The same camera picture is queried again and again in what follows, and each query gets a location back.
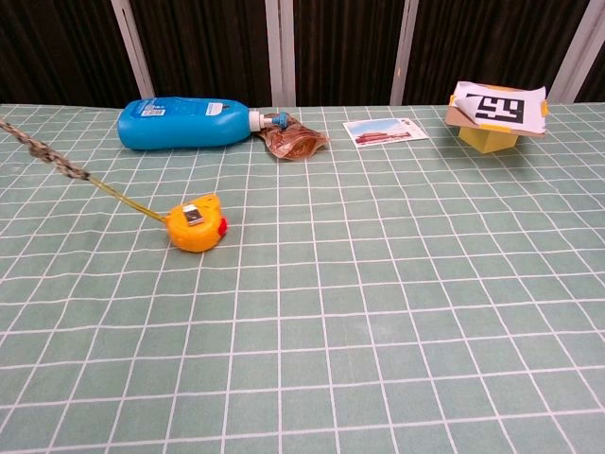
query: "black curtain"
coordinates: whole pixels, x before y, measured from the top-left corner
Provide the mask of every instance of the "black curtain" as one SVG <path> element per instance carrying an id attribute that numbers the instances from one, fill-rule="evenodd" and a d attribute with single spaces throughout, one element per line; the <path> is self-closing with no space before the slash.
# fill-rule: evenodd
<path id="1" fill-rule="evenodd" d="M 601 46 L 593 67 L 579 89 L 576 102 L 605 102 L 605 44 Z"/>
<path id="2" fill-rule="evenodd" d="M 139 92 L 110 0 L 0 0 L 0 102 L 124 107 Z"/>
<path id="3" fill-rule="evenodd" d="M 264 0 L 130 0 L 157 96 L 270 106 Z"/>
<path id="4" fill-rule="evenodd" d="M 404 0 L 295 0 L 297 104 L 389 104 L 403 10 Z"/>
<path id="5" fill-rule="evenodd" d="M 445 104 L 458 80 L 550 89 L 588 0 L 421 0 L 403 104 Z"/>

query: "picture card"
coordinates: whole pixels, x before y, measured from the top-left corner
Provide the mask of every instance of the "picture card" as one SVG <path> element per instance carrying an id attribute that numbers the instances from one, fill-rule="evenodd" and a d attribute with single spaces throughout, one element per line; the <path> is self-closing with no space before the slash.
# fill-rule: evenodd
<path id="1" fill-rule="evenodd" d="M 350 121 L 344 128 L 358 148 L 428 138 L 409 118 Z"/>

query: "box flap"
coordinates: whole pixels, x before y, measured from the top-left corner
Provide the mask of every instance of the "box flap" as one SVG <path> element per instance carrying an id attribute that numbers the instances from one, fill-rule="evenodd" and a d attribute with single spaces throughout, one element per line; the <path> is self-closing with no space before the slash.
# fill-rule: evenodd
<path id="1" fill-rule="evenodd" d="M 522 91 L 522 90 L 519 90 L 516 88 L 499 87 L 499 86 L 487 85 L 487 84 L 483 84 L 483 83 L 480 83 L 478 85 L 493 88 L 496 90 L 507 91 L 507 92 Z M 513 129 L 503 128 L 503 127 L 493 127 L 492 128 L 492 127 L 490 127 L 490 125 L 477 125 L 473 120 L 471 120 L 471 118 L 466 116 L 466 114 L 463 111 L 461 111 L 458 107 L 456 107 L 454 105 L 455 99 L 456 99 L 456 97 L 454 95 L 450 96 L 450 104 L 447 107 L 447 113 L 445 115 L 445 124 L 446 125 L 460 126 L 460 127 L 464 127 L 464 128 L 473 128 L 473 129 L 482 129 L 482 130 L 493 130 L 493 131 L 499 131 L 499 132 L 504 131 L 504 132 L 508 132 L 510 134 L 525 135 L 525 136 L 529 136 L 529 137 L 544 137 L 545 136 L 544 133 L 538 133 L 538 132 L 513 130 Z M 548 104 L 547 104 L 546 100 L 544 100 L 543 104 L 542 104 L 542 116 L 547 116 L 547 115 L 548 115 Z"/>

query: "cardboard box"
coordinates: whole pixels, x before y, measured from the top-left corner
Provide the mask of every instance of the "cardboard box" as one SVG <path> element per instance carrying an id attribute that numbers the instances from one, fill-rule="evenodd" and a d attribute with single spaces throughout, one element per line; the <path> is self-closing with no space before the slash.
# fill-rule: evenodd
<path id="1" fill-rule="evenodd" d="M 482 85 L 484 87 L 502 90 L 504 92 L 519 91 L 517 89 L 508 87 L 498 87 L 495 85 L 485 84 Z M 530 131 L 513 130 L 511 128 L 496 125 L 477 125 L 454 105 L 454 100 L 454 95 L 451 95 L 450 104 L 447 108 L 447 114 L 445 115 L 445 124 L 449 126 L 460 126 L 458 137 L 481 153 L 491 153 L 493 151 L 498 151 L 499 149 L 512 148 L 517 143 L 517 138 L 520 135 L 530 137 L 545 136 L 543 133 L 539 134 Z M 548 103 L 546 100 L 544 100 L 542 103 L 542 116 L 547 115 Z"/>

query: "plastic bag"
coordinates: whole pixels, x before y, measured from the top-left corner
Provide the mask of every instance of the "plastic bag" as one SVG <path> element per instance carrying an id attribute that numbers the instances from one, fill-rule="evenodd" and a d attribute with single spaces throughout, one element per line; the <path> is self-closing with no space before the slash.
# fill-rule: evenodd
<path id="1" fill-rule="evenodd" d="M 265 115 L 267 118 L 277 116 L 276 113 Z M 328 138 L 307 127 L 291 115 L 287 116 L 287 127 L 281 130 L 278 126 L 269 126 L 258 132 L 267 145 L 268 150 L 278 158 L 296 161 L 306 159 L 319 147 L 328 143 Z"/>

